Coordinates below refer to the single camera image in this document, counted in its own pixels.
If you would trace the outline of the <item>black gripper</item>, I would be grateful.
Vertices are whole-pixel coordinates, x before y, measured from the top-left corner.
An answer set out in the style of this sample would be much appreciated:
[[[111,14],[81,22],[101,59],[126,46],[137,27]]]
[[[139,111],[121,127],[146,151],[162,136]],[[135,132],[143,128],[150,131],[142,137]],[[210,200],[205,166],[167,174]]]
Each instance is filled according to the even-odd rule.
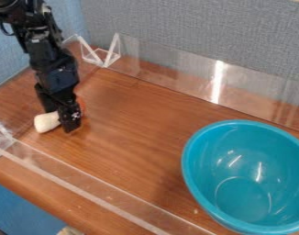
[[[37,34],[26,42],[31,67],[37,72],[35,90],[47,113],[58,110],[66,133],[82,126],[82,107],[74,93],[81,78],[78,62],[71,51],[51,39],[49,34]]]

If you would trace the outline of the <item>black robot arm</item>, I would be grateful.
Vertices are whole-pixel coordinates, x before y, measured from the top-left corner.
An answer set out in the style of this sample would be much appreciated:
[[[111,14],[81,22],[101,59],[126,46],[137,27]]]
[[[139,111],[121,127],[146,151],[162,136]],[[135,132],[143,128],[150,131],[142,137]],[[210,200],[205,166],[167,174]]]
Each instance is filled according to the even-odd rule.
[[[45,0],[0,0],[0,29],[15,36],[30,56],[35,90],[47,113],[58,112],[66,133],[82,126],[83,112],[74,92],[81,82],[79,64],[63,47],[62,29]]]

